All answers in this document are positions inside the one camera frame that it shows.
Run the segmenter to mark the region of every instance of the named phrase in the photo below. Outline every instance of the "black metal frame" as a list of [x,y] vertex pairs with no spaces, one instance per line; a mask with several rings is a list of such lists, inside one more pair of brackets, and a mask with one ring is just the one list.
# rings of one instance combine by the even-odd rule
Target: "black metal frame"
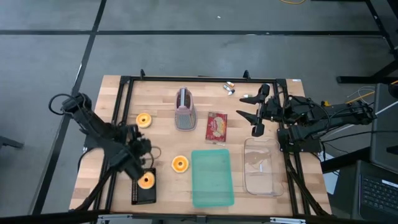
[[[287,91],[287,85],[286,85],[286,80],[284,79],[265,79],[265,78],[251,78],[249,75],[248,71],[244,72],[243,78],[211,78],[211,77],[148,77],[145,75],[145,72],[141,70],[141,75],[139,77],[121,77],[121,81],[119,84],[119,90],[118,90],[118,96],[122,95],[124,84],[126,84],[126,80],[128,80],[128,89],[127,89],[127,96],[126,96],[126,102],[123,110],[123,117],[122,117],[122,123],[126,124],[127,121],[127,116],[128,116],[128,111],[130,109],[130,102],[131,102],[131,96],[132,96],[132,88],[134,85],[134,81],[162,81],[162,82],[220,82],[220,83],[225,83],[227,81],[233,82],[233,83],[268,83],[271,84],[273,89],[274,89],[274,94],[278,94],[278,85],[282,88],[284,97],[287,97],[288,91]],[[118,114],[118,107],[116,106],[118,103],[115,104],[115,110],[113,111],[113,118],[112,121],[113,123],[116,123],[116,114]],[[300,156],[298,153],[294,154],[295,157],[295,163],[296,163],[296,168],[297,168],[297,173],[299,177],[304,181],[303,178],[303,171],[302,171],[302,166],[301,166],[301,160]],[[285,161],[289,158],[289,153],[284,152],[284,158]],[[108,194],[107,194],[107,199],[106,199],[106,205],[105,205],[105,210],[110,210],[112,200],[113,200],[113,193],[114,193],[114,186],[116,184],[116,175],[114,174],[111,177],[110,183],[109,183],[109,188],[108,188]],[[291,178],[288,173],[287,175],[287,180],[288,180],[288,185],[289,185],[289,195],[290,195],[290,202],[292,206],[292,213],[293,216],[296,216],[299,214],[298,206],[297,206],[297,199],[295,196],[295,190],[294,190],[294,181]],[[302,195],[302,200],[303,200],[303,207],[304,207],[304,213],[306,215],[310,215],[310,207],[308,205],[307,200],[305,197]],[[236,216],[236,215],[176,215],[176,214],[162,214],[163,218],[158,217],[158,214],[151,214],[151,213],[142,213],[142,216],[146,216],[147,218],[153,218],[156,220],[162,220],[164,217],[166,218],[181,218],[184,220],[188,220],[192,217],[195,218],[196,221],[200,220],[205,220],[207,221],[209,218],[210,219],[233,219],[234,221],[239,221],[239,218],[241,217],[244,220],[252,220],[253,221],[260,221],[260,222],[269,222],[270,216]],[[133,213],[133,216],[131,218],[139,218],[136,213]]]
[[[337,36],[351,36],[351,35],[357,35],[357,36],[380,36],[383,37],[387,40],[387,44],[389,44],[389,47],[391,47],[390,40],[388,37],[387,32],[384,29],[381,29],[383,26],[381,24],[381,21],[376,21],[376,23],[380,22],[381,26],[379,24],[379,30],[375,31],[368,31],[368,30],[358,30],[358,31],[353,31],[353,30],[314,30],[314,31],[308,31],[308,30],[98,30],[102,15],[104,13],[104,8],[106,5],[107,0],[101,0],[101,3],[99,5],[98,13],[96,15],[95,22],[93,24],[93,28],[91,30],[0,30],[0,35],[88,35],[88,43],[86,45],[86,49],[83,54],[83,58],[81,60],[80,68],[78,70],[77,76],[75,83],[72,87],[72,94],[78,93],[84,74],[85,70],[87,67],[87,63],[90,57],[91,50],[93,48],[93,44],[95,41],[95,37],[97,35],[281,35],[281,36],[287,36],[287,35],[297,35],[297,36],[331,36],[331,35],[337,35]],[[371,11],[372,14],[374,14],[375,11],[372,10],[372,5],[370,1],[366,0],[366,4],[369,7],[369,10]],[[145,77],[144,78],[144,72],[141,73],[141,76],[139,77],[140,80],[145,79],[148,81],[151,80],[157,80],[157,81],[178,81],[179,78],[168,78],[168,77]],[[224,82],[226,79],[225,78],[184,78],[184,81],[186,82]],[[256,83],[256,80],[250,79],[249,76],[245,77],[245,79],[242,78],[229,78],[228,81],[231,82],[249,82],[249,83]],[[116,101],[115,104],[115,111],[119,110],[119,104],[120,102]],[[117,117],[113,117],[113,123],[116,124],[116,119]],[[45,172],[42,176],[42,179],[40,181],[39,186],[37,187],[37,193],[34,198],[34,204],[32,204],[32,214],[38,215],[42,212],[42,208],[45,203],[45,199],[47,197],[47,192],[50,187],[50,183],[52,181],[53,173],[55,171],[58,158],[60,155],[60,151],[62,149],[63,141],[66,136],[67,128],[69,125],[69,118],[63,117],[60,126],[58,127],[57,135],[54,139],[52,148],[51,148],[51,153],[49,160],[47,161]],[[288,154],[284,154],[285,159],[289,158]],[[298,154],[294,155],[295,157],[295,162],[297,165],[297,170],[299,176],[302,177],[302,170],[300,166],[300,158]],[[103,164],[101,170],[104,171],[106,168],[106,162]],[[292,179],[288,176],[288,184],[289,184],[289,189],[293,189],[294,185],[292,182]],[[294,192],[290,193],[291,199],[292,199],[292,210],[294,213],[298,213],[297,210],[297,201],[295,198]],[[99,207],[99,201],[95,201],[95,207]],[[308,203],[306,201],[303,201],[304,205],[304,210],[305,213],[308,212]]]

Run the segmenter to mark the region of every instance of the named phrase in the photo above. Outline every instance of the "clear plastic container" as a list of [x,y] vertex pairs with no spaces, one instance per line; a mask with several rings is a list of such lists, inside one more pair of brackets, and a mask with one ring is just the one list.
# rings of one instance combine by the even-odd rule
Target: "clear plastic container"
[[280,196],[284,192],[280,144],[271,138],[249,138],[244,142],[244,188],[254,195]]

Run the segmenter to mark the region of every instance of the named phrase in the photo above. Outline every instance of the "wire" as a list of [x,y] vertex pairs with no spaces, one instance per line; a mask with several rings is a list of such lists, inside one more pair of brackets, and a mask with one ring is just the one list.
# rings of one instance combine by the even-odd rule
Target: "wire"
[[331,116],[330,116],[330,119],[332,119],[334,116],[336,116],[337,114],[339,114],[339,113],[341,113],[341,112],[343,112],[343,111],[351,110],[351,109],[357,109],[357,108],[365,108],[365,107],[366,107],[366,106],[355,106],[355,107],[350,107],[350,108],[341,109],[341,110],[337,111],[336,113],[334,113],[333,115],[331,115]]
[[319,156],[315,152],[311,152],[311,154],[313,154],[319,160],[319,162],[322,162],[322,160],[319,159]]
[[285,1],[285,0],[279,0],[281,2],[287,3],[287,4],[303,4],[305,0],[301,0],[300,2],[290,2],[290,1]]
[[[385,108],[379,110],[378,112],[376,112],[376,115],[381,114],[382,112],[384,112],[385,110],[388,110],[389,108],[391,108],[392,106],[394,106],[394,105],[396,105],[396,104],[398,104],[398,101],[395,101],[395,102],[391,103],[390,105],[386,106]],[[341,129],[335,131],[334,133],[330,133],[329,135],[325,136],[325,138],[328,138],[328,137],[330,137],[330,136],[332,136],[332,135],[334,135],[334,134],[336,134],[336,133],[339,133],[340,131],[346,130],[346,129],[348,129],[348,128],[350,128],[350,127],[353,127],[353,126],[354,126],[354,124],[351,124],[351,125],[349,125],[349,126],[347,126],[347,127],[343,127],[343,128],[341,128]]]
[[335,146],[332,146],[331,144],[329,144],[329,143],[327,143],[327,142],[324,142],[324,143],[327,144],[328,146],[332,147],[333,149],[336,149],[337,151],[344,152],[344,153],[347,153],[347,154],[348,154],[347,151],[344,151],[344,150],[342,150],[342,149],[338,149],[338,148],[336,148]]
[[[318,155],[315,152],[311,152],[311,154],[314,155],[319,160],[319,162],[322,162],[322,160],[319,159]],[[333,171],[332,173],[339,176],[339,172],[337,172],[337,171]]]
[[359,91],[363,91],[363,90],[373,91],[374,90],[374,86],[362,86],[361,88],[359,88],[358,90],[356,90],[352,94],[348,95],[347,98],[352,97],[355,93],[359,94]]
[[348,135],[345,135],[345,136],[340,136],[338,138],[334,138],[334,139],[330,139],[330,140],[326,140],[326,141],[321,141],[321,143],[326,143],[326,142],[334,141],[334,140],[341,139],[341,138],[347,138],[347,137],[356,136],[356,135],[360,135],[360,134],[367,134],[367,133],[398,133],[398,131],[363,131],[361,133],[348,134]]
[[162,155],[162,150],[158,146],[152,146],[153,149],[158,149],[159,150],[159,155],[157,157],[154,157],[154,155],[151,152],[148,152],[150,158],[144,158],[145,160],[151,160],[152,162],[150,163],[150,168],[153,168],[155,159],[159,158]]
[[362,98],[361,98],[362,102],[369,104],[366,100],[364,100],[364,96],[361,95],[360,90],[358,90],[358,95],[359,95],[360,97],[362,97]]
[[152,158],[152,162],[150,163],[150,167],[149,168],[152,168],[154,166],[155,159],[154,159],[154,155],[152,155],[151,152],[149,153],[149,155]]
[[364,98],[365,96],[369,96],[369,95],[372,95],[372,94],[374,94],[374,91],[372,91],[372,92],[370,92],[370,93],[367,93],[367,94],[365,94],[365,95],[363,95],[363,96],[357,97],[357,98],[355,98],[355,99],[353,99],[353,100],[350,100],[350,101],[346,102],[346,104],[352,103],[352,102],[357,101],[357,100],[360,100],[360,99]]
[[162,155],[162,150],[160,149],[160,147],[158,147],[158,146],[152,146],[152,148],[153,148],[153,149],[158,149],[158,150],[159,150],[159,155],[158,155],[156,158],[154,158],[154,159],[159,158],[159,157]]
[[313,104],[315,106],[319,107],[325,113],[326,117],[328,117],[328,123],[327,123],[327,128],[326,128],[326,132],[328,132],[330,129],[330,125],[331,125],[331,116],[329,116],[328,112],[322,106],[320,106],[318,103],[313,102]]
[[82,160],[83,157],[84,157],[87,153],[89,153],[92,149],[94,149],[94,148],[88,148],[88,149],[80,156],[79,161],[78,161],[78,163],[77,163],[77,172],[79,172],[79,170],[80,170],[81,160]]
[[320,141],[320,143],[321,143],[321,145],[322,145],[322,150],[323,150],[323,161],[326,161],[326,147],[325,147],[325,143],[324,143],[324,142],[321,142],[321,141]]
[[62,116],[62,115],[65,114],[65,113],[58,113],[58,112],[55,112],[55,111],[52,109],[52,102],[53,102],[57,97],[59,97],[59,96],[67,96],[67,97],[69,97],[70,99],[72,99],[72,100],[76,103],[77,107],[79,107],[79,109],[80,109],[80,106],[79,106],[77,100],[76,100],[73,96],[71,96],[71,95],[69,95],[69,94],[66,94],[66,93],[60,93],[60,94],[57,94],[57,95],[51,97],[51,99],[50,99],[50,101],[49,101],[49,110],[50,110],[52,113],[54,113],[54,114],[56,114],[56,115],[60,115],[60,116]]

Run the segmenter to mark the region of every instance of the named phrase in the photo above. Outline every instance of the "black stand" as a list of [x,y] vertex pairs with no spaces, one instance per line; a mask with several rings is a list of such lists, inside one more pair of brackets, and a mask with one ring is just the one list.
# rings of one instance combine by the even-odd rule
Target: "black stand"
[[0,149],[2,146],[11,146],[11,147],[18,148],[18,149],[24,147],[23,143],[0,136]]
[[392,72],[398,70],[398,60],[395,59],[393,62],[382,68],[370,77],[346,77],[338,76],[336,80],[338,83],[358,83],[358,84],[372,84],[372,83],[384,83],[390,84],[396,81],[398,78],[386,77]]

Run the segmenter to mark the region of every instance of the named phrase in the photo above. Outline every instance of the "green container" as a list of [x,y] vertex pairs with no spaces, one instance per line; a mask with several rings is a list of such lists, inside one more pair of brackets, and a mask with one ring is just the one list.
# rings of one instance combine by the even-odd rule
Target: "green container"
[[227,149],[192,151],[192,201],[196,208],[234,204]]

